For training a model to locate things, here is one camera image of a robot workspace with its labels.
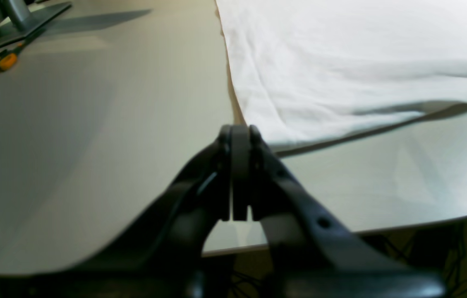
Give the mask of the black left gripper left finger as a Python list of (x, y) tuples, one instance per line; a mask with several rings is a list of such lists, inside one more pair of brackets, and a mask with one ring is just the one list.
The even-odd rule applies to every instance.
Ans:
[(232, 158), (249, 150), (247, 126), (223, 126), (114, 241), (66, 272), (73, 297), (224, 298), (228, 274), (201, 253), (230, 218)]

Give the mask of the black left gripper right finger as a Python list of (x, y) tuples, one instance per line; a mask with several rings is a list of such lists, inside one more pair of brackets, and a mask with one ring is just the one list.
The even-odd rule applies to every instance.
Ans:
[(438, 273), (385, 256), (316, 201), (249, 127), (253, 211), (271, 251), (263, 298), (443, 298)]

